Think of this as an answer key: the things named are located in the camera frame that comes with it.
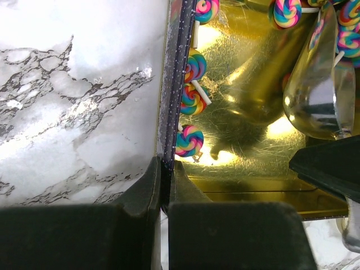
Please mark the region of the hinged candy tin box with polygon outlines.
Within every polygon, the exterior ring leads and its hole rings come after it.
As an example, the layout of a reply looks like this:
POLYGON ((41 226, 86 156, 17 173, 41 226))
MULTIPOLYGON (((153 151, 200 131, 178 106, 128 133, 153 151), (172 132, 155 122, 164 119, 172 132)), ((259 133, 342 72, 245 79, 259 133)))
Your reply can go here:
POLYGON ((268 1, 221 1, 219 15, 199 30, 208 63, 200 84, 211 105, 181 123, 204 133, 197 156, 181 157, 189 179, 213 201, 283 201, 304 219, 346 215, 346 203, 299 179, 289 169, 298 149, 320 141, 297 131, 282 107, 292 71, 314 16, 277 30, 268 1))

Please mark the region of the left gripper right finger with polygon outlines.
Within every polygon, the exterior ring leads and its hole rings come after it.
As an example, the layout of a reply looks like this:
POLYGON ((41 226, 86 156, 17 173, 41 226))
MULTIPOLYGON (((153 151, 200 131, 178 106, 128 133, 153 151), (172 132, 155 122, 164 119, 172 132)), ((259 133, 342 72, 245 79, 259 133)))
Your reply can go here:
POLYGON ((212 202, 176 162, 168 206, 170 269, 316 269, 303 224, 283 202, 212 202))

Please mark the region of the silver metal scoop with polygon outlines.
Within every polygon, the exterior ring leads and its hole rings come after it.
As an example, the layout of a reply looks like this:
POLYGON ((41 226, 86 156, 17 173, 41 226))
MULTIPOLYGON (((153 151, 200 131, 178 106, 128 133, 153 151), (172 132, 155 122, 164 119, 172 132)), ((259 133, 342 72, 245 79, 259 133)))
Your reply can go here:
MULTIPOLYGON (((308 137, 323 143, 356 136, 354 67, 337 51, 338 22, 332 4, 324 4, 283 93, 285 114, 308 137)), ((359 252, 359 202, 348 204, 348 233, 344 246, 359 252)))

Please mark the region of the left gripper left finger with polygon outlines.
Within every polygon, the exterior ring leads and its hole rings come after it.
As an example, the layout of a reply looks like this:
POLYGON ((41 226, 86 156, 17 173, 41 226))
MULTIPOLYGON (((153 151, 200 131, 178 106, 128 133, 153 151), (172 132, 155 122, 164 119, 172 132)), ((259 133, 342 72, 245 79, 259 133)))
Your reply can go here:
POLYGON ((2 269, 160 269, 161 161, 103 204, 1 209, 2 269))

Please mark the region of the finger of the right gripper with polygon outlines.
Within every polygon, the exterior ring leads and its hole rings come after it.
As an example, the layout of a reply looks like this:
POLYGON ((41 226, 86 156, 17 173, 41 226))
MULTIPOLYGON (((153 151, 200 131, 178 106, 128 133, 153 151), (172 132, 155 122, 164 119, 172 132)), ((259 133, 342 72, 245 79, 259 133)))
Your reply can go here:
POLYGON ((289 168, 322 190, 359 202, 358 136, 302 148, 289 168))

